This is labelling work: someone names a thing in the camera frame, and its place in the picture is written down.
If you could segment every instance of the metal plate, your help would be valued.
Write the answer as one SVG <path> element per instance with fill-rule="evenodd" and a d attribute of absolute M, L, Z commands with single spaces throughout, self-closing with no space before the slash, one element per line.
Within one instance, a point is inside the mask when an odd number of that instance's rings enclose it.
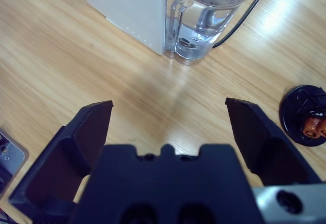
<path fill-rule="evenodd" d="M 4 186 L 1 187 L 0 198 L 2 198 L 12 179 L 26 162 L 28 155 L 27 150 L 0 129 L 0 167 L 2 168 L 2 174 L 6 175 L 2 176 L 0 174 L 0 179 L 11 176 L 10 181 L 2 181 Z"/>

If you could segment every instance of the orange object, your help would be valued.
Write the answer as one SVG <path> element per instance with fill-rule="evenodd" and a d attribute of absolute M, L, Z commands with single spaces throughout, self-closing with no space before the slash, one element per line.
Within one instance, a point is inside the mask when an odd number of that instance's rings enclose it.
<path fill-rule="evenodd" d="M 319 124 L 318 133 L 321 136 L 326 137 L 326 119 L 323 119 L 322 122 Z"/>
<path fill-rule="evenodd" d="M 305 121 L 305 126 L 303 129 L 303 134 L 310 138 L 319 138 L 321 136 L 318 129 L 322 125 L 323 120 L 319 118 L 308 118 Z"/>

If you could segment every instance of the wooden table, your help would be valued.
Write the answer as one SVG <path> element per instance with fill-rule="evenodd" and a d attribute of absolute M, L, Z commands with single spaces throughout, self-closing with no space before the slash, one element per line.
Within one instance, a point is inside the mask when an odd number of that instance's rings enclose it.
<path fill-rule="evenodd" d="M 244 12 L 248 1 L 234 19 Z M 84 105 L 113 100 L 109 144 L 159 154 L 234 146 L 252 186 L 261 185 L 233 139 L 226 97 L 257 103 L 280 124 L 293 86 L 326 88 L 326 0 L 261 0 L 242 27 L 203 62 L 184 66 L 123 33 L 85 0 L 0 0 L 0 125 L 29 158 L 8 196 L 55 132 Z M 295 146 L 326 179 L 326 145 Z"/>

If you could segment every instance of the screw hole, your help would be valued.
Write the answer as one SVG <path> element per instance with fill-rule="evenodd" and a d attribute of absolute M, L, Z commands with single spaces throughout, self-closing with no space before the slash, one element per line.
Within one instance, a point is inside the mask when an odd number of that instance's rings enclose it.
<path fill-rule="evenodd" d="M 299 214 L 303 210 L 301 200 L 293 193 L 286 191 L 279 191 L 276 196 L 279 205 L 291 214 Z"/>

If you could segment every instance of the black power cord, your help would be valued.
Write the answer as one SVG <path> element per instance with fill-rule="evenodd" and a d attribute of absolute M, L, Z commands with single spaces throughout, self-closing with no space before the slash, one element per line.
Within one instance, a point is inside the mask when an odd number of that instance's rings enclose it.
<path fill-rule="evenodd" d="M 235 33 L 235 31 L 241 26 L 241 24 L 248 17 L 248 15 L 250 14 L 250 12 L 253 10 L 253 8 L 256 6 L 256 4 L 258 2 L 259 2 L 259 0 L 254 0 L 250 4 L 250 6 L 246 10 L 246 12 L 243 14 L 243 16 L 241 17 L 241 19 L 238 21 L 238 23 L 232 28 L 232 30 L 230 30 L 230 32 L 228 34 L 225 35 L 224 38 L 222 38 L 220 41 L 218 41 L 216 44 L 214 44 L 213 48 L 222 45 L 226 40 L 228 40 L 233 35 L 233 33 Z"/>

